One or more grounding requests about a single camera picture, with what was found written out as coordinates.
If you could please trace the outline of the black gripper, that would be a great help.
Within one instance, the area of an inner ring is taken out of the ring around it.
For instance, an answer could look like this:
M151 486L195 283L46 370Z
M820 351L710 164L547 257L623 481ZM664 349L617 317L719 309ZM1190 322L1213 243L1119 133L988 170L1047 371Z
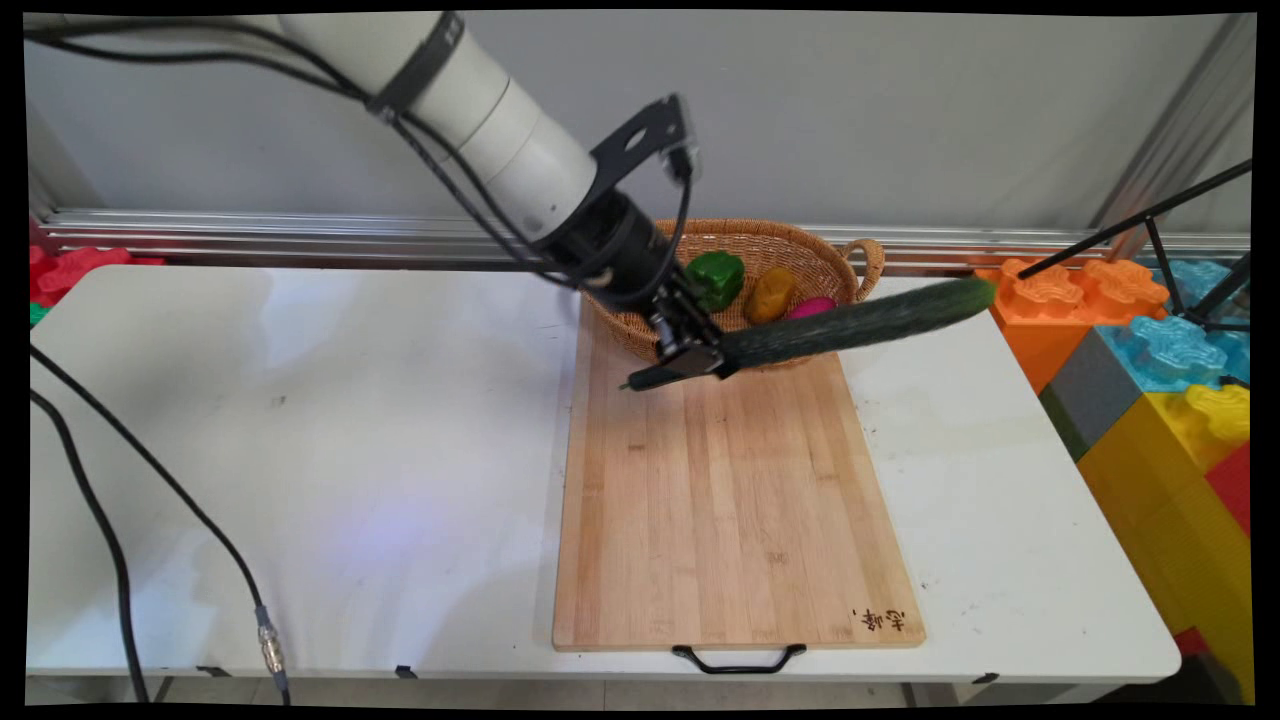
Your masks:
M630 196L609 190L540 238L540 255L600 305L648 316L658 366L678 379L723 380L723 331L676 260L691 196L680 192L675 228L662 231Z

